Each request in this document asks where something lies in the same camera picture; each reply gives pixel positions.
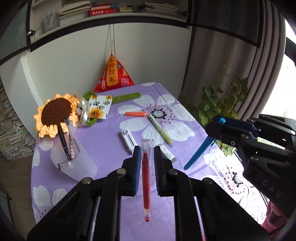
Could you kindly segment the right hand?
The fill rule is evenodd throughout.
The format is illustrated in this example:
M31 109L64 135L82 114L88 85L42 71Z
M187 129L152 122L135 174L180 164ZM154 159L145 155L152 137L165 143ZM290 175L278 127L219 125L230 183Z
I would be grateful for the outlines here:
M267 232L272 232L285 225L288 220L289 218L286 217L272 201L269 201L267 205L266 218L262 224L262 227Z

